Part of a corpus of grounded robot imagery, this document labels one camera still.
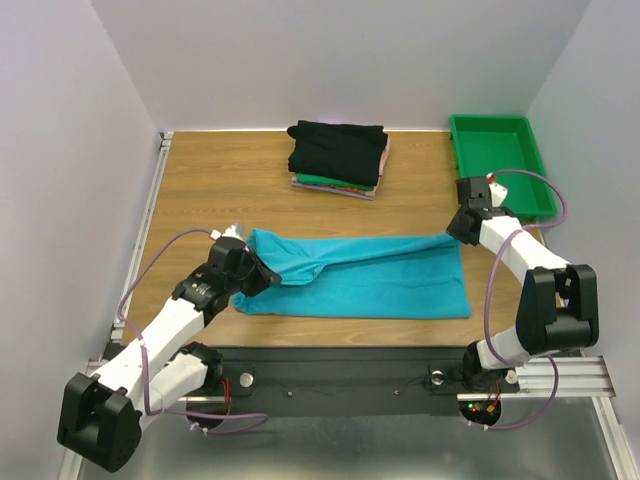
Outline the turquoise t shirt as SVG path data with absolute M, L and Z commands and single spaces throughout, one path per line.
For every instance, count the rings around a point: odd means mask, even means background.
M 431 236 L 292 239 L 254 230 L 249 245 L 281 280 L 255 297 L 248 315 L 326 318 L 468 318 L 458 241 Z

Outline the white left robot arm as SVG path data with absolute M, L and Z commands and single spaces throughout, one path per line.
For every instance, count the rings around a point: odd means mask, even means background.
M 234 224 L 209 233 L 207 261 L 179 281 L 160 312 L 119 354 L 93 374 L 66 384 L 57 430 L 65 448 L 108 472 L 121 469 L 154 417 L 186 393 L 215 392 L 222 368 L 212 350 L 188 344 L 229 304 L 279 283 Z

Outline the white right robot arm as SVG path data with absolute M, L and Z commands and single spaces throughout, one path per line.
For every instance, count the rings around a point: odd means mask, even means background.
M 492 334 L 464 353 L 460 378 L 480 391 L 504 378 L 509 369 L 537 356 L 593 346 L 599 339 L 597 275 L 586 264 L 572 264 L 554 254 L 504 206 L 508 195 L 494 175 L 462 177 L 456 182 L 459 208 L 447 227 L 465 245 L 494 253 L 522 291 L 513 327 Z

